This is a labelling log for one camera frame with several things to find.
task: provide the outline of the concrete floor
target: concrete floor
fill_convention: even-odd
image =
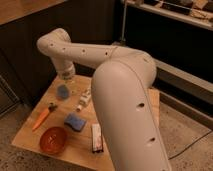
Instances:
[[[11,141],[29,113],[29,108],[19,105],[15,111],[0,119],[0,171],[88,170],[11,146]],[[161,103],[160,131],[170,157],[209,129]],[[173,171],[213,171],[213,133],[170,162]]]

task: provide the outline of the blue sponge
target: blue sponge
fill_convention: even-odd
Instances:
[[[74,131],[80,132],[86,121],[76,116],[75,113],[70,113],[65,119],[64,124],[70,126]]]

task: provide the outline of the red bowl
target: red bowl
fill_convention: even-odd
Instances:
[[[40,138],[40,148],[44,153],[57,154],[64,150],[67,133],[62,127],[52,127]]]

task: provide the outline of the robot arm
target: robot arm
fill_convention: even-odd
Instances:
[[[92,99],[116,170],[171,170],[148,96],[156,76],[149,54],[119,46],[71,43],[63,29],[41,37],[37,46],[52,59],[61,78],[74,75],[72,61],[97,68]]]

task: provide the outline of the wooden table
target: wooden table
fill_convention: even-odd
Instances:
[[[40,137],[48,128],[61,126],[67,131],[68,143],[62,153],[58,155],[51,155],[50,157],[94,170],[114,170],[105,142],[103,153],[92,153],[91,124],[98,122],[92,102],[90,102],[90,104],[78,114],[81,118],[87,120],[82,132],[74,132],[70,127],[64,125],[64,119],[70,112],[75,111],[80,95],[90,83],[91,79],[84,76],[74,76],[72,81],[66,83],[56,77],[15,136],[12,145],[35,153],[47,155],[42,153],[40,150]],[[72,95],[64,101],[57,100],[56,98],[57,87],[61,84],[66,84],[70,92],[72,92]],[[158,120],[159,91],[150,89],[149,93],[155,117]],[[36,131],[32,132],[32,125],[35,119],[44,108],[49,106],[49,103],[51,102],[57,104],[58,108],[54,112],[50,113],[45,122]]]

